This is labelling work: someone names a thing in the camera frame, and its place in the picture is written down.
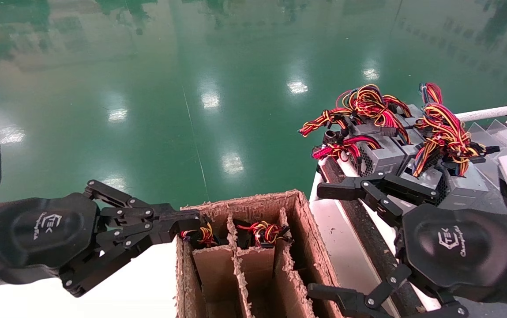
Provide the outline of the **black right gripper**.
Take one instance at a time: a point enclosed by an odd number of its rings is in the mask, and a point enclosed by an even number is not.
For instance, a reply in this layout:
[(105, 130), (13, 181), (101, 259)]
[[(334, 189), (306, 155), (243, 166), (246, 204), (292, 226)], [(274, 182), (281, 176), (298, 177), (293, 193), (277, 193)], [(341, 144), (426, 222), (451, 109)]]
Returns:
[[(401, 220), (402, 261), (371, 294), (350, 288), (308, 284), (312, 299), (336, 303), (348, 318), (391, 318), (382, 308), (409, 278), (429, 296), (447, 292), (478, 302), (498, 298), (507, 284), (507, 216), (475, 209), (449, 211), (422, 204)], [(409, 318), (467, 318), (452, 296), (441, 307)]]

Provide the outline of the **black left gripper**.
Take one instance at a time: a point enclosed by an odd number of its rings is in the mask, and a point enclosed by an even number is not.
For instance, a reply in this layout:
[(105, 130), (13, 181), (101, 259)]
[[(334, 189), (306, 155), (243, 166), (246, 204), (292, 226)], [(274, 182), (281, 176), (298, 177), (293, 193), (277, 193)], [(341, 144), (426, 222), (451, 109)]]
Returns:
[[(99, 211), (92, 200), (108, 204), (100, 218), (118, 229), (92, 238)], [(61, 270), (64, 289), (81, 297), (152, 245), (201, 225), (197, 210), (149, 204), (96, 180), (84, 195), (0, 203), (0, 284), (30, 284)]]

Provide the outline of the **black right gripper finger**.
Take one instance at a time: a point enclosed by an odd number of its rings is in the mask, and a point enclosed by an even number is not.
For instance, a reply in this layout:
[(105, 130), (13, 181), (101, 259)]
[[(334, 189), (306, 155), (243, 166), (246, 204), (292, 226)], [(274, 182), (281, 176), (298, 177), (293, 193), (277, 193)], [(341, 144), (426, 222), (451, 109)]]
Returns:
[(378, 172), (366, 177), (346, 177), (340, 183), (320, 183), (317, 195), (322, 199), (356, 201), (360, 199), (390, 227), (400, 227), (403, 210), (388, 196), (416, 206), (433, 203), (438, 191), (401, 178)]

